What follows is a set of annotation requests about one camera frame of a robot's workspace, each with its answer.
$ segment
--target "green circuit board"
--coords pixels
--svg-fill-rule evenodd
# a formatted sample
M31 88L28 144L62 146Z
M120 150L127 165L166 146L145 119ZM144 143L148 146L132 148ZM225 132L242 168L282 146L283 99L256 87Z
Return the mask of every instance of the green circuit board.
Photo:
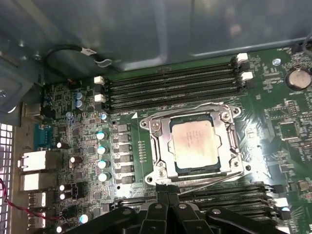
M190 67L218 64L231 57L222 57L174 64L158 68L148 68L121 74L107 75L109 80L121 80L147 74L157 74L165 70L180 70ZM289 70L301 65L312 67L311 59L303 53L292 53L290 47L248 53L250 71L254 78L246 87L246 92L238 95L210 101L224 102L242 109L242 114L235 119L239 147L243 159L255 165L252 174L241 178L240 183L263 181L266 184L283 184L287 187L289 208L292 219L287 221L291 233L308 234L312 232L312 88L304 91L292 91L284 82ZM273 65L274 59L281 59L281 64ZM51 126L52 137L48 148L56 150L57 142L68 142L71 148L63 150L64 168L58 173L58 182L86 182L87 196L76 201L79 212L92 212L98 209L105 213L103 204L119 198L155 196L155 188L144 182L144 176L153 169L149 132L140 128L139 122L154 113L163 110L181 109L196 106L202 102L162 106L148 110L133 110L111 114L107 122L100 119L100 113L94 109L93 79L77 81L74 88L68 84L47 85L45 95L51 97L55 120L44 124ZM75 107L75 93L85 96L85 108ZM71 119L66 113L72 112ZM116 173L120 155L114 151L113 141L116 134L113 125L127 125L123 134L129 136L129 154L133 157L134 171L126 174ZM108 134L107 140L98 140L96 133ZM44 147L44 139L35 140L35 148ZM109 154L97 154L97 147L105 146ZM83 163L74 169L69 168L69 157L83 155ZM97 162L106 159L111 166L99 169ZM99 182L98 175L109 172L112 178ZM122 177L132 178L129 184L121 183ZM72 203L61 202L59 208Z

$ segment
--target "cpu socket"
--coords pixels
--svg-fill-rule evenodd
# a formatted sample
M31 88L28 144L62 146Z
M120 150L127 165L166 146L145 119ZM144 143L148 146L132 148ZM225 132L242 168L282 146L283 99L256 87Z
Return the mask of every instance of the cpu socket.
M150 132L154 164L145 182L183 187L242 175L247 165L234 127L240 114L239 107L209 102L143 119L140 127Z

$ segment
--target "red wire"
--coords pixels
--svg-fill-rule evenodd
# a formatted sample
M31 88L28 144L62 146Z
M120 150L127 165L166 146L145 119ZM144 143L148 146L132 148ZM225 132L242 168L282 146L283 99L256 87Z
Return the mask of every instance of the red wire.
M15 205L13 202L9 201L8 199L8 195L7 195L7 188L5 186L5 183L3 182L3 180L0 178L0 184L2 186L2 195L4 197L4 202L6 202L9 206L11 207L15 207L16 209L20 210L20 211L24 211L26 213L28 213L29 215L32 215L32 216L36 216L36 217L39 217L39 218L43 218L43 219L46 219L46 220L62 220L62 217L45 217L43 216L42 214L39 214L39 213L36 213L36 212L33 212L25 207L21 207L21 206L17 206Z

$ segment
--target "black cable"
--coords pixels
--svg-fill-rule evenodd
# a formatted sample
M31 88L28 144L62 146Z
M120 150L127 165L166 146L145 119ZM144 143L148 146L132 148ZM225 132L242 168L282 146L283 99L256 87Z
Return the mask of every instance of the black cable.
M87 56L93 58L94 62L96 63L96 65L98 67L109 66L112 62L110 59L104 59L101 55L99 55L98 53L96 53L95 51L93 51L91 49L86 49L86 48L83 48L81 46L71 45L71 44L56 45L52 49L50 49L48 51L48 53L46 54L46 56L43 58L43 66L46 67L47 69L49 69L52 73L56 74L57 76L59 76L63 79L68 79L68 76L65 75L63 72L61 72L60 70L52 67L48 62L48 59L52 54L54 54L55 52L58 52L58 51L63 51L63 50L78 51L84 55L87 55Z
M303 44L302 44L302 50L310 57L312 57L312 52L307 49L307 44L308 44L308 41L311 39L311 37L312 37L312 32L310 32L307 35L307 37L305 38L305 40L303 41Z

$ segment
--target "white triangle marking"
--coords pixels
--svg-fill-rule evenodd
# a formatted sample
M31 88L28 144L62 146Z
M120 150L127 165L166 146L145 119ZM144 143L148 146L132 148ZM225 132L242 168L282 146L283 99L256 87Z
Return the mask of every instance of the white triangle marking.
M137 112L132 116L132 118L137 118Z

